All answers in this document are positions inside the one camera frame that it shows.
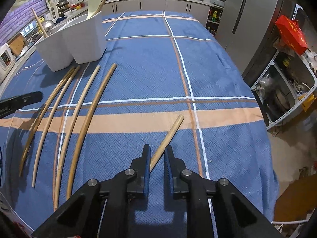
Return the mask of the wooden chopstick five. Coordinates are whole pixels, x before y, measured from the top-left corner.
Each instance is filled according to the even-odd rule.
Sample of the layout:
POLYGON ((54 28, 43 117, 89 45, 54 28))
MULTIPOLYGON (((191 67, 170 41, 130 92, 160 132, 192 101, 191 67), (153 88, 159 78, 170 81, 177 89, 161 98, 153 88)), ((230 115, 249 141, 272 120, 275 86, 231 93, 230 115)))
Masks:
POLYGON ((70 123, 70 127, 68 132, 66 132, 65 138, 63 140, 63 145, 61 148, 60 158, 57 163, 57 174, 56 174, 56 182, 55 182, 55 193, 54 193, 54 210, 56 211, 59 207, 59 196, 60 196, 60 186, 61 186, 61 180, 62 180, 62 173, 63 173, 63 167, 64 167, 64 161, 67 154, 67 149, 69 145, 69 140, 71 138, 71 135, 73 133, 77 117, 79 114, 79 111, 82 107, 82 104, 84 102, 84 99, 88 93, 88 90, 90 89, 95 77, 97 76, 98 72, 100 70, 100 65, 96 66, 95 70, 91 74, 85 88, 82 91, 81 96, 79 97, 78 103, 76 104, 75 110, 72 115, 72 121, 70 123))

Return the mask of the metal spoon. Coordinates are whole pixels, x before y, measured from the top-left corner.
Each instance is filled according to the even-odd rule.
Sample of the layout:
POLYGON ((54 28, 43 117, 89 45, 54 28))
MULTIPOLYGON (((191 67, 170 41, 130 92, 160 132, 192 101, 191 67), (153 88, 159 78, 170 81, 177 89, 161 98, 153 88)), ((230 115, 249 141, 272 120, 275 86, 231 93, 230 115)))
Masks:
POLYGON ((46 19, 42 22, 42 27, 48 36, 52 34, 52 28, 54 27, 54 22, 50 19, 46 19))

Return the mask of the cream plastic rice spoon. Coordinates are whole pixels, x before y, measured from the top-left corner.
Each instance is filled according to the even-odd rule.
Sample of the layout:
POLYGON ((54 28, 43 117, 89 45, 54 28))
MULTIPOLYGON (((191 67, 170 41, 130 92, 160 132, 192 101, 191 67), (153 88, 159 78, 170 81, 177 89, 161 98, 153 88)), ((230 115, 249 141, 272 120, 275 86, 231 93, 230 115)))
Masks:
POLYGON ((88 14, 86 19, 93 17, 101 4, 102 0, 88 0, 88 14))

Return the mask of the wooden chopstick one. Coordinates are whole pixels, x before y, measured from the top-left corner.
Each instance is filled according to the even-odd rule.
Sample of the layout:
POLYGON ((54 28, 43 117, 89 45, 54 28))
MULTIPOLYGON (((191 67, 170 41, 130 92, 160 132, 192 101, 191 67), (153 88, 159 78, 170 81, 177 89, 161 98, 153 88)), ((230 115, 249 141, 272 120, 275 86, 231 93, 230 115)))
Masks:
POLYGON ((36 12, 35 12, 35 10, 33 8, 32 8, 32 12, 33 12, 33 15, 34 15, 34 17, 36 19, 36 22, 38 23, 38 26, 39 26, 40 30, 42 31, 42 34, 44 35, 44 38, 47 38, 48 35, 47 35, 42 23, 40 22, 40 19, 38 18, 37 14, 36 14, 36 12))

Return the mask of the wooden chopstick three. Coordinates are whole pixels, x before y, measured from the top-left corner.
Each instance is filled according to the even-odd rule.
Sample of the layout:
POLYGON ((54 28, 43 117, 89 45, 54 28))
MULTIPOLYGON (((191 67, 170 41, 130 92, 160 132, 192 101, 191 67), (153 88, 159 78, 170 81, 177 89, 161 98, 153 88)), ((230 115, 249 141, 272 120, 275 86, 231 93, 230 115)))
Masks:
POLYGON ((158 149, 154 153, 154 155, 151 157, 150 160, 150 172, 154 169, 155 165, 157 165, 158 161, 160 160, 161 156, 164 153, 165 148, 169 145, 171 140, 173 139, 174 135, 178 131, 179 127, 181 126, 182 122, 184 120, 184 116, 182 114, 179 114, 175 122, 173 123, 172 127, 168 131, 167 135, 159 145, 158 149))

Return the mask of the white two-compartment utensil holder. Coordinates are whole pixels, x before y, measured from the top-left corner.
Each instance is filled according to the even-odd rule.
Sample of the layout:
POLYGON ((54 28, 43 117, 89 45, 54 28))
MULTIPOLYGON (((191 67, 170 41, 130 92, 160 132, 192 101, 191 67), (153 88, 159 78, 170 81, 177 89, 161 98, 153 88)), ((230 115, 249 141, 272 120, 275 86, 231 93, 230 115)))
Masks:
POLYGON ((84 14, 63 23, 35 47, 52 72, 68 67, 72 61, 84 64, 99 60, 106 49, 102 13, 90 19, 84 14))

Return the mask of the wooden chopstick four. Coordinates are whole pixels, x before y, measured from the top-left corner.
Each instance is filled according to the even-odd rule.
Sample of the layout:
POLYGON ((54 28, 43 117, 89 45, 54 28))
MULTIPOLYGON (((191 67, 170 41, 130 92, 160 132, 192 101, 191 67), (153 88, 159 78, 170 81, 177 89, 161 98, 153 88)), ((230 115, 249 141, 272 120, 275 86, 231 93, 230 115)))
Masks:
POLYGON ((103 79, 98 91, 96 92, 96 95, 90 105, 90 108, 88 110, 88 113, 84 119, 84 123, 83 126, 81 128, 81 131, 79 132, 79 137, 76 143, 76 147, 74 150, 74 154, 72 157, 72 163, 70 166, 70 171, 69 171, 69 176, 68 176, 68 185, 67 185, 67 193, 66 193, 66 198, 69 199, 70 196, 72 195, 72 188, 73 188, 73 183, 74 183, 74 179, 75 179, 75 173, 76 173, 76 168, 77 168, 77 163, 79 160, 79 156, 80 156, 80 152, 83 146, 83 142, 85 139, 85 136, 87 134, 88 128, 90 126, 92 117, 94 115, 94 112, 96 110, 96 107, 99 103, 99 100, 112 76, 112 74, 114 73, 115 69, 117 67, 117 64, 114 63, 111 68, 109 69, 109 71, 107 72, 105 78, 103 79))

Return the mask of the white metal storage shelf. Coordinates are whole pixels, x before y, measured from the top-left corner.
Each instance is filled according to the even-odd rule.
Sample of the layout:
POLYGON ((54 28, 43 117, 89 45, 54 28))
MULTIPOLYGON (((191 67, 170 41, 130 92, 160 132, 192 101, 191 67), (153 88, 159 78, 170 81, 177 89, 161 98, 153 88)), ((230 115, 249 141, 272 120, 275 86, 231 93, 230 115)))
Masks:
POLYGON ((316 107, 316 30, 299 4, 292 19, 304 33, 307 50, 299 55, 274 30, 260 59, 263 69, 251 85, 268 131, 276 131, 316 107))

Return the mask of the blue plaid tablecloth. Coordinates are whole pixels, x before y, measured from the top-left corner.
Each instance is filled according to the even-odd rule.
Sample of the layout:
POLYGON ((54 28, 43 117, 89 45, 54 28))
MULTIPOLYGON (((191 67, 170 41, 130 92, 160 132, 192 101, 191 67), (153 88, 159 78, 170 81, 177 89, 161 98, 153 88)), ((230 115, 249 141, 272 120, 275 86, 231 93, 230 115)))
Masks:
POLYGON ((231 181, 269 220, 278 182, 261 110, 235 64, 210 32, 185 13, 146 11, 102 18, 106 50, 85 64, 62 97, 49 105, 27 153, 20 159, 44 102, 1 120, 1 210, 25 233, 54 211, 57 163, 72 115, 91 74, 64 161, 59 202, 79 132, 111 66, 117 67, 92 117, 77 163, 73 190, 127 169, 144 145, 155 152, 179 114, 171 141, 176 157, 203 178, 231 181))

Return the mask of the red plastic bag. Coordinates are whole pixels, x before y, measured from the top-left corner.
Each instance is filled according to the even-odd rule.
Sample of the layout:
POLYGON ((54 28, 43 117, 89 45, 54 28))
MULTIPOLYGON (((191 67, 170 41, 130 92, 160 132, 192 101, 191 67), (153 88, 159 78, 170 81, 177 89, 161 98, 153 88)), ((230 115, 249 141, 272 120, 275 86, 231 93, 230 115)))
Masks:
POLYGON ((281 15, 275 22, 275 25, 280 32, 283 42, 298 55, 303 55, 308 49, 308 45, 298 22, 287 18, 285 15, 281 15))

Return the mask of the grey double-door refrigerator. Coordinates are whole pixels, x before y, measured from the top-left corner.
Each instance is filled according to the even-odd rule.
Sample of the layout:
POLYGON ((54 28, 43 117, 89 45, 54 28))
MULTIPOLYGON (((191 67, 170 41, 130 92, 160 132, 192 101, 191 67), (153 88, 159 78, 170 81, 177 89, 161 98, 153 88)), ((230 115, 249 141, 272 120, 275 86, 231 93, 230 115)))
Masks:
POLYGON ((274 42, 278 17, 291 17, 295 3, 296 0, 226 0, 215 38, 242 77, 274 42))

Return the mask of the grey lower cabinets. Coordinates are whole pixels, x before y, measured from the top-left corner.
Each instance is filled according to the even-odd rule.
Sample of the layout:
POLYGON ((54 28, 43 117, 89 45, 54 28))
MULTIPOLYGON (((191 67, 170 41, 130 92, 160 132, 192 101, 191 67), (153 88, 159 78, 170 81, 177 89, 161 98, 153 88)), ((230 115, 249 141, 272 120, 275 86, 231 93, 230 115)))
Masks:
POLYGON ((104 4, 102 15, 133 11, 170 11, 188 13, 205 26, 210 20, 212 8, 223 9, 211 2, 197 0, 111 0, 104 4))

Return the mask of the landscape window blind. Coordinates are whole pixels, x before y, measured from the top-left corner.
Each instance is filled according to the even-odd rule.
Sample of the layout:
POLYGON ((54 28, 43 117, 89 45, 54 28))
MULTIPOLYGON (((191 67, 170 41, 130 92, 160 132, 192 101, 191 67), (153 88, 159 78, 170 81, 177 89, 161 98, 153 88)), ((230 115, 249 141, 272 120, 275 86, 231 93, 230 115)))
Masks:
POLYGON ((32 9, 37 16, 48 11, 46 0, 16 0, 1 22, 1 45, 7 43, 28 23, 35 20, 32 9))

